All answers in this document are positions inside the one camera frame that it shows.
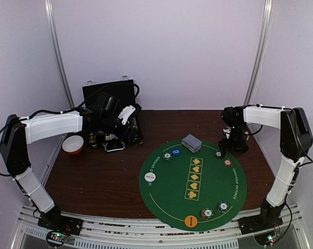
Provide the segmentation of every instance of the table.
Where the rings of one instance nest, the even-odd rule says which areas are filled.
[[[50,173],[46,190],[66,212],[121,218],[155,218],[139,191],[139,172],[157,147],[189,133],[217,143],[225,127],[221,110],[143,110],[139,122],[144,143],[123,151],[106,153],[84,149],[70,156],[61,151]],[[249,151],[233,154],[243,167],[247,200],[243,210],[258,208],[269,192],[274,176],[258,144],[251,137]]]

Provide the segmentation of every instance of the white wall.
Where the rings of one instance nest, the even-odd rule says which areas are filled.
[[[0,1],[0,128],[10,114],[65,109],[43,0]],[[43,175],[59,139],[29,146],[37,177]],[[6,173],[0,157],[0,171]],[[0,248],[8,248],[25,200],[10,177],[0,176]]]
[[[254,103],[303,107],[313,133],[313,1],[276,1]],[[276,173],[278,132],[264,128],[257,137]],[[309,154],[313,158],[313,147]],[[313,243],[313,164],[300,171],[289,201],[299,204]]]
[[[143,109],[241,105],[264,1],[57,0],[56,26],[75,103],[88,80],[127,74]]]

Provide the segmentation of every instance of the poker mat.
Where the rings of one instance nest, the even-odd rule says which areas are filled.
[[[217,151],[217,145],[203,142],[192,153],[180,140],[153,151],[139,176],[148,209],[162,222],[187,231],[211,230],[232,220],[245,203],[247,180],[234,156],[227,153],[222,159]]]

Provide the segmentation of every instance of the vertical metal post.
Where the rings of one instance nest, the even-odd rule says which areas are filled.
[[[255,89],[257,86],[257,81],[260,73],[261,62],[264,55],[264,51],[266,48],[266,42],[268,38],[268,32],[270,27],[271,21],[271,10],[273,7],[273,0],[266,0],[265,1],[265,11],[264,17],[261,25],[261,32],[260,32],[260,39],[258,44],[258,49],[256,52],[254,67],[251,75],[251,80],[249,84],[249,88],[245,97],[244,105],[251,104],[252,97],[254,97]]]
[[[65,92],[67,101],[69,103],[70,108],[72,108],[72,107],[74,107],[74,102],[73,102],[73,98],[72,98],[72,95],[70,92],[69,85],[67,83],[67,78],[66,78],[66,74],[65,74],[65,70],[64,70],[63,60],[62,60],[62,55],[61,55],[61,52],[59,49],[59,42],[58,42],[58,37],[57,37],[55,18],[53,16],[52,0],[45,0],[45,5],[46,5],[47,19],[48,19],[51,37],[52,37],[52,44],[53,44],[53,48],[55,50],[59,75],[61,77],[61,81],[63,84],[63,88],[64,88],[64,92]]]

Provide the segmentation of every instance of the deck of cards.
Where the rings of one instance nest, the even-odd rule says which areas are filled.
[[[182,145],[184,145],[192,153],[195,153],[200,150],[202,141],[189,134],[187,137],[182,139]]]

